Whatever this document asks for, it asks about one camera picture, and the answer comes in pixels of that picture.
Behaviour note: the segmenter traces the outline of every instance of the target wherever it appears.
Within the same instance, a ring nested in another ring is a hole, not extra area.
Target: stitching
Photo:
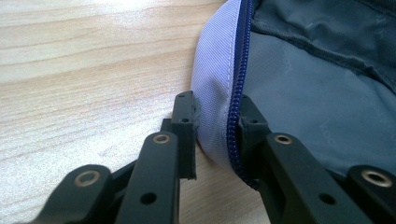
[[[233,56],[233,44],[235,42],[235,35],[236,35],[236,24],[237,24],[237,19],[238,19],[238,12],[239,12],[239,8],[241,7],[241,2],[239,2],[239,7],[236,8],[234,10],[233,13],[233,29],[231,30],[231,36],[230,36],[230,44],[229,44],[229,57],[228,57],[228,70],[227,70],[227,96],[229,98],[229,100],[227,101],[226,107],[228,109],[224,109],[223,112],[223,120],[225,120],[225,128],[223,129],[223,133],[222,133],[222,144],[223,144],[223,148],[227,148],[227,120],[228,120],[228,112],[230,109],[230,101],[231,101],[231,94],[230,93],[230,85],[231,85],[231,77],[233,77],[233,73],[232,73],[232,68],[233,68],[233,60],[232,60],[232,56]]]

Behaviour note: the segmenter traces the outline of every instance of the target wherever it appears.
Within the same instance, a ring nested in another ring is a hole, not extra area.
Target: light wood surface
[[[73,169],[112,171],[190,88],[221,0],[0,1],[0,223],[26,222]],[[267,223],[260,195],[197,150],[180,223]]]

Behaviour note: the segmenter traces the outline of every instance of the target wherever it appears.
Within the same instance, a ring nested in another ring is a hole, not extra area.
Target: gray fabric
[[[298,137],[337,174],[356,164],[396,174],[396,98],[381,83],[252,33],[244,94],[273,132]]]
[[[252,31],[284,39],[396,93],[396,18],[392,7],[380,11],[380,2],[384,1],[370,6],[353,0],[260,1]]]

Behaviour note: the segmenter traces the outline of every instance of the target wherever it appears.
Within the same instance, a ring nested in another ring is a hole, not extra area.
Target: fabric bag
[[[254,189],[235,136],[242,94],[324,168],[396,175],[396,1],[229,0],[201,33],[191,89],[202,149]]]

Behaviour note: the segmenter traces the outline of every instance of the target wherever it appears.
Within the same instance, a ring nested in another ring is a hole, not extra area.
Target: blue zipper
[[[236,27],[235,51],[233,61],[233,92],[227,119],[227,148],[230,164],[235,173],[251,188],[257,190],[259,184],[246,173],[236,143],[236,127],[239,120],[239,107],[248,69],[248,47],[252,0],[242,0]]]

